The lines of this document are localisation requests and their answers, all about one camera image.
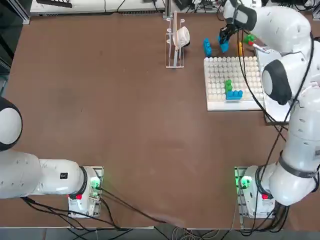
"brown table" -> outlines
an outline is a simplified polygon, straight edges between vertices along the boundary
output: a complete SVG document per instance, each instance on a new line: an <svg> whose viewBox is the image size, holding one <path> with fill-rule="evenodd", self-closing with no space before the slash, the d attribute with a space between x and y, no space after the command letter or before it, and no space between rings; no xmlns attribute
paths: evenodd
<svg viewBox="0 0 320 240"><path fill-rule="evenodd" d="M260 111L207 112L202 43L206 37L214 43L225 23L214 14L184 17L191 45L178 70L165 68L168 23L160 15L32 18L6 91L24 120L15 149L104 166L104 186L149 215L188 228L228 229L234 166L265 163L276 131ZM316 36L319 24L312 26ZM227 55L235 56L235 49ZM280 141L272 161L282 147ZM294 204L286 227L319 231L319 197ZM68 207L65 196L34 199ZM1 227L67 226L20 199L0 202ZM155 224L108 203L123 227ZM101 218L109 219L105 209ZM240 226L238 215L234 226Z"/></svg>

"green block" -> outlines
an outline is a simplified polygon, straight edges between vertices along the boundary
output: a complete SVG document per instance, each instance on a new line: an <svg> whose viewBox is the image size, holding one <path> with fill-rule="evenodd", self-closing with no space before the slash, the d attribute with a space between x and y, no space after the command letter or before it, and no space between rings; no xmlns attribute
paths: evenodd
<svg viewBox="0 0 320 240"><path fill-rule="evenodd" d="M247 36L244 37L243 42L244 42L245 44L249 44L249 42L254 42L255 39L256 39L256 38L255 38L254 35L249 34L249 35L247 35Z"/></svg>
<svg viewBox="0 0 320 240"><path fill-rule="evenodd" d="M227 81L224 82L224 89L225 89L225 94L227 94L227 92L232 91L232 81L231 81L231 79L228 79Z"/></svg>

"blue toy block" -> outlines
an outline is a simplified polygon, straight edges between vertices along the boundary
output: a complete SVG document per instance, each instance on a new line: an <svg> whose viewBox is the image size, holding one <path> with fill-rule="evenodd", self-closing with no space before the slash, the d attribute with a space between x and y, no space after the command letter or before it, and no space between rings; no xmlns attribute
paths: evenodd
<svg viewBox="0 0 320 240"><path fill-rule="evenodd" d="M226 100L241 100L244 92L243 91L228 91L225 94Z"/></svg>
<svg viewBox="0 0 320 240"><path fill-rule="evenodd" d="M221 51L225 53L229 49L229 41L225 41L224 43L220 44L220 36L217 37L218 43L220 45Z"/></svg>
<svg viewBox="0 0 320 240"><path fill-rule="evenodd" d="M210 46L209 38L207 38L207 37L203 41L203 50L204 50L204 54L207 58L211 57L212 49Z"/></svg>

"gray floor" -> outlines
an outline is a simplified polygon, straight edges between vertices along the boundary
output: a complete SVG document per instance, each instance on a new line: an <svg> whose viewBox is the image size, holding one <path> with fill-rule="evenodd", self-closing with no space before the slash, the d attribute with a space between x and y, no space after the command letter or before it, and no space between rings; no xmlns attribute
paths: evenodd
<svg viewBox="0 0 320 240"><path fill-rule="evenodd" d="M158 229L162 231L169 239L173 226L171 225L160 225ZM198 231L198 234L205 233L206 231ZM219 234L214 238L220 240L226 231L221 230ZM83 234L84 231L76 231L78 234ZM86 234L84 237L87 240L108 240L122 232L115 230L99 230L96 234L91 232ZM1 240L73 240L75 236L66 229L63 228L20 228L20 229L0 229ZM155 229L134 229L133 231L117 238L119 240L166 240ZM319 240L320 232L292 232L292 231L281 231L279 233L254 233L250 237L243 237L237 231L231 231L224 240Z"/></svg>

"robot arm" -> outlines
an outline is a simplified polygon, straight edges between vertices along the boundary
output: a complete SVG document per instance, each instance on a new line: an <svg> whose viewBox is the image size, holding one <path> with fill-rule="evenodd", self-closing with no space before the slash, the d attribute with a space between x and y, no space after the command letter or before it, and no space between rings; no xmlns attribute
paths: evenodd
<svg viewBox="0 0 320 240"><path fill-rule="evenodd" d="M283 55L281 59L265 66L262 84L266 94L280 105L285 105L295 97L310 59L309 21L292 8L251 8L237 0L226 1L223 16L227 26L251 31L263 43Z"/></svg>
<svg viewBox="0 0 320 240"><path fill-rule="evenodd" d="M93 167L66 159L39 159L11 150L23 121L18 108L0 97L0 199L30 195L69 195L69 208L90 216L99 202L100 179Z"/></svg>
<svg viewBox="0 0 320 240"><path fill-rule="evenodd" d="M235 25L238 29L249 30L281 53L282 58L265 66L262 86L265 93L281 105L294 98L307 70L314 41L309 21L291 8L252 8L239 4L237 0L226 1L223 16L227 27ZM245 172L245 176L252 179L249 187L243 190L251 217L254 217L256 201L257 216L266 216L266 212L270 212L270 208L266 210L265 207L267 201L272 203L270 200L275 199L289 206L302 200L317 185L320 164L320 43L314 41L313 45L313 59L293 106L287 142L279 161L266 167L260 184L255 181L262 172L258 166L251 166Z"/></svg>

